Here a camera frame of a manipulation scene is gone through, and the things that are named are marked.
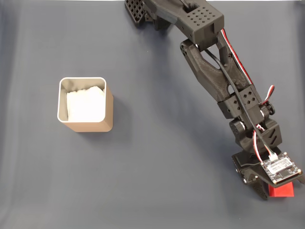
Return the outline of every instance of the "cable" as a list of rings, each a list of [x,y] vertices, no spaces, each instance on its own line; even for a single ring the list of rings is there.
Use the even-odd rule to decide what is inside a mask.
[[[274,92],[274,89],[275,86],[274,85],[271,85],[269,90],[268,90],[268,93],[267,93],[267,97],[265,98],[265,101],[262,102],[262,104],[265,104],[268,102],[268,100],[270,99],[270,96],[272,95],[272,93]]]
[[[261,156],[259,155],[258,148],[257,148],[256,131],[255,130],[253,131],[253,148],[254,148],[254,151],[255,151],[255,154],[256,154],[258,160],[261,162],[261,164],[263,164],[263,160],[261,159]]]
[[[255,164],[251,164],[251,163],[244,163],[243,166],[256,166],[259,165],[260,163],[255,163]]]
[[[259,132],[258,128],[256,127],[256,125],[254,124],[253,120],[251,119],[251,117],[250,117],[250,115],[249,115],[249,113],[248,113],[248,111],[247,111],[247,108],[246,108],[245,105],[244,105],[244,101],[243,101],[241,95],[239,94],[239,91],[238,91],[238,89],[236,88],[234,82],[232,81],[231,77],[229,76],[228,72],[226,71],[225,67],[224,67],[223,64],[220,62],[220,60],[219,60],[216,56],[214,56],[213,53],[211,53],[211,52],[210,52],[209,50],[207,50],[207,49],[205,50],[205,52],[206,52],[210,57],[213,58],[213,60],[219,65],[220,69],[223,71],[225,77],[227,78],[227,80],[229,81],[230,85],[232,86],[232,88],[233,88],[233,90],[234,90],[234,92],[235,92],[235,95],[236,95],[236,97],[237,97],[237,100],[238,100],[240,106],[243,108],[245,115],[247,116],[249,122],[251,123],[253,129],[255,130],[256,135],[257,135],[258,138],[262,141],[262,143],[264,144],[264,146],[266,147],[266,149],[272,154],[273,151],[272,151],[272,150],[270,149],[270,147],[267,145],[267,143],[265,142],[263,136],[261,135],[261,133]]]
[[[260,129],[261,131],[265,131],[265,129],[264,129],[261,125],[259,125],[259,124],[257,124],[256,127],[257,127],[258,129]]]
[[[180,2],[182,2],[185,8],[189,9],[189,4],[185,0],[180,0]]]
[[[242,65],[242,63],[240,62],[240,60],[239,60],[239,58],[238,58],[236,52],[234,51],[232,45],[230,44],[230,42],[229,42],[229,40],[228,40],[228,38],[227,38],[227,35],[226,35],[224,29],[221,30],[221,34],[222,34],[222,36],[224,37],[225,42],[226,42],[227,45],[229,46],[229,48],[230,48],[230,50],[231,50],[231,52],[232,52],[232,54],[233,54],[233,57],[234,57],[234,60],[235,60],[236,64],[239,66],[240,70],[241,70],[241,71],[244,73],[244,75],[246,76],[246,78],[247,78],[249,84],[253,84],[253,82],[252,82],[252,80],[251,80],[249,74],[247,73],[247,71],[246,71],[246,69],[244,68],[244,66]]]

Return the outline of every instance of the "gray fabric surface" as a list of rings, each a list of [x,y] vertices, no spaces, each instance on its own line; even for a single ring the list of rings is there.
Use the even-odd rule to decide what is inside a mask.
[[[280,148],[305,169],[304,5],[212,4],[261,96],[275,84]],[[31,3],[18,15],[1,53],[1,228],[304,228],[304,186],[262,201],[235,173],[240,148],[178,29],[137,30],[122,1]],[[61,78],[87,76],[114,95],[109,133],[57,120]]]

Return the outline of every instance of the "red block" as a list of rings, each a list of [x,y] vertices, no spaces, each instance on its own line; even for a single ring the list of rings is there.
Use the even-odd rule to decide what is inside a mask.
[[[269,185],[269,196],[270,197],[294,197],[294,186],[292,184],[292,182],[274,188],[272,186]]]

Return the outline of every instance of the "circuit board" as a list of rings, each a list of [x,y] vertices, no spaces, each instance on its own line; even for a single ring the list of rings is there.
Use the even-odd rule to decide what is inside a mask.
[[[276,161],[265,160],[263,168],[274,184],[299,173],[298,167],[286,152],[279,154]]]

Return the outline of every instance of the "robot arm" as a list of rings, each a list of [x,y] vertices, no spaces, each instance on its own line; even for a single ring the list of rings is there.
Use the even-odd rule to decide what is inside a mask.
[[[125,7],[136,26],[152,21],[156,30],[164,30],[174,24],[187,37],[181,52],[198,82],[231,120],[235,141],[243,149],[232,159],[244,183],[264,199],[268,197],[266,184],[277,188],[295,179],[305,184],[303,172],[277,148],[282,138],[278,123],[270,118],[275,110],[268,97],[263,101],[256,91],[227,39],[224,16],[218,10],[205,0],[125,0]],[[207,50],[215,44],[219,60]],[[204,59],[203,51],[220,69]],[[234,93],[229,92],[230,85]]]

